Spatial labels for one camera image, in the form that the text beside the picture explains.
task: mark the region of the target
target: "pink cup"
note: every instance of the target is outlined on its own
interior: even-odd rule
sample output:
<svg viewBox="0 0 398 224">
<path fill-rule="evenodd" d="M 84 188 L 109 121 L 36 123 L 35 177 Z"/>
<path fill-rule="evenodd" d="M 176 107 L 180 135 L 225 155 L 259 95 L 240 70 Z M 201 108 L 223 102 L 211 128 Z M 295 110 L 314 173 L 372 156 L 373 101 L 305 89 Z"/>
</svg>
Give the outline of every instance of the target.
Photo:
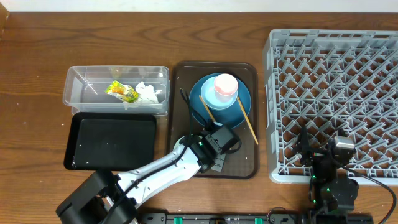
<svg viewBox="0 0 398 224">
<path fill-rule="evenodd" d="M 237 94 L 238 81 L 230 74 L 221 74 L 214 80 L 214 89 L 217 100 L 225 103 Z"/>
</svg>

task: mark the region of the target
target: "tray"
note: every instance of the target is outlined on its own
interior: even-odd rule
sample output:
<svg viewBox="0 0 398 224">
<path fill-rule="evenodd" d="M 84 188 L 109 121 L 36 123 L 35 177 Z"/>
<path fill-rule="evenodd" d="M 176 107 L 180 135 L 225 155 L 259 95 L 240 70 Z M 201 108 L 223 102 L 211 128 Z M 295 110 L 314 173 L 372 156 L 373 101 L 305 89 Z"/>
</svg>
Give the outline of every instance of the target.
<svg viewBox="0 0 398 224">
<path fill-rule="evenodd" d="M 202 77 L 213 73 L 229 73 L 238 77 L 249 89 L 252 97 L 252 108 L 248 115 L 253 130 L 258 136 L 258 102 L 257 102 L 257 71 L 246 63 L 216 63 L 216 62 L 181 62 L 174 69 L 172 91 L 170 92 L 169 135 L 167 151 L 170 152 L 177 140 L 189 133 L 189 116 L 187 104 L 180 96 L 180 88 L 190 93 L 194 84 Z M 193 122 L 193 133 L 203 129 L 197 121 Z M 234 128 L 235 133 L 242 140 L 241 149 L 226 156 L 223 170 L 217 172 L 209 170 L 205 174 L 195 177 L 248 179 L 253 177 L 259 167 L 259 148 L 246 123 Z"/>
<path fill-rule="evenodd" d="M 276 29 L 263 60 L 271 180 L 310 180 L 292 150 L 306 125 L 313 146 L 344 129 L 356 148 L 348 167 L 398 185 L 398 32 Z"/>
<path fill-rule="evenodd" d="M 68 170 L 129 171 L 154 160 L 156 119 L 143 114 L 73 116 L 63 165 Z"/>
</svg>

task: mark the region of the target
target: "white wall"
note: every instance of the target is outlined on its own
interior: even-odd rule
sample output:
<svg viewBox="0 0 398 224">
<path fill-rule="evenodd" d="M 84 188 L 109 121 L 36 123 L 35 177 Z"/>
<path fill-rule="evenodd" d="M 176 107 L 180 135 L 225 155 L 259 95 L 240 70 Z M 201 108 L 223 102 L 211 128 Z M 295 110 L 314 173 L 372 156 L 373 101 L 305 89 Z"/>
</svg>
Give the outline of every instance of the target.
<svg viewBox="0 0 398 224">
<path fill-rule="evenodd" d="M 398 0 L 0 0 L 14 11 L 398 12 Z"/>
</svg>

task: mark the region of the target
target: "blue plate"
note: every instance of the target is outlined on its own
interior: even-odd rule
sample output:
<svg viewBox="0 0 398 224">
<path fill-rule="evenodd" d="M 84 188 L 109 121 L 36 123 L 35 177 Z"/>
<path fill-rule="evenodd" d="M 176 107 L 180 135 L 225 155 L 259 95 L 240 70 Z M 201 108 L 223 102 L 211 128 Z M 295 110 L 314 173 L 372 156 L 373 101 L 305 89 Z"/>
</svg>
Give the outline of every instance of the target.
<svg viewBox="0 0 398 224">
<path fill-rule="evenodd" d="M 192 107 L 200 113 L 206 120 L 211 119 L 209 114 L 207 113 L 207 110 L 205 106 L 203 106 L 203 103 L 201 102 L 199 95 L 200 95 L 200 90 L 201 86 L 205 83 L 205 81 L 211 77 L 220 75 L 221 73 L 214 73 L 211 75 L 207 75 L 203 78 L 201 78 L 196 84 L 193 86 L 191 93 L 189 94 L 189 99 L 191 102 Z M 246 114 L 249 114 L 250 109 L 251 109 L 251 97 L 250 97 L 250 92 L 248 88 L 243 84 L 243 82 L 237 78 L 238 81 L 238 96 L 241 99 L 243 108 L 246 112 Z M 238 127 L 243 121 L 244 121 L 244 116 L 241 111 L 241 107 L 239 106 L 238 101 L 236 100 L 235 103 L 230 106 L 229 108 L 226 108 L 224 110 L 213 110 L 209 108 L 212 115 L 214 116 L 214 119 L 216 119 L 217 122 L 221 124 L 225 124 L 230 128 L 236 128 Z M 193 114 L 193 117 L 198 121 L 201 125 L 203 124 L 203 121 L 196 115 L 195 113 Z"/>
</svg>

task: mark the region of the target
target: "black tray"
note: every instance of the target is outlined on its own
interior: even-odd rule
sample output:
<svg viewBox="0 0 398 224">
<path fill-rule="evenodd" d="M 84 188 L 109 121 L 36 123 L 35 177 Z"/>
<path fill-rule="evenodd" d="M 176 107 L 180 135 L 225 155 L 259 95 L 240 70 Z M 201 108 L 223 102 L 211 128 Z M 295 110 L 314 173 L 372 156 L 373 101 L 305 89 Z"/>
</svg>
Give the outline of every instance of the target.
<svg viewBox="0 0 398 224">
<path fill-rule="evenodd" d="M 171 90 L 171 107 L 169 115 L 169 135 L 167 138 L 168 152 L 170 152 L 177 140 L 189 133 L 189 117 L 187 104 L 180 96 L 180 88 L 189 94 L 194 84 L 202 77 L 212 73 L 228 73 L 238 77 L 248 88 L 252 106 L 249 120 L 253 130 L 258 136 L 258 79 L 256 69 L 246 63 L 215 63 L 215 62 L 181 62 L 174 69 Z M 198 122 L 193 122 L 193 133 L 199 133 L 203 129 Z M 233 129 L 241 138 L 242 147 L 234 153 L 226 156 L 221 172 L 209 170 L 205 174 L 197 174 L 195 177 L 248 179 L 254 176 L 259 166 L 259 147 L 255 143 L 246 122 Z"/>
<path fill-rule="evenodd" d="M 143 114 L 73 116 L 63 165 L 68 170 L 129 171 L 154 160 L 156 119 Z"/>
</svg>

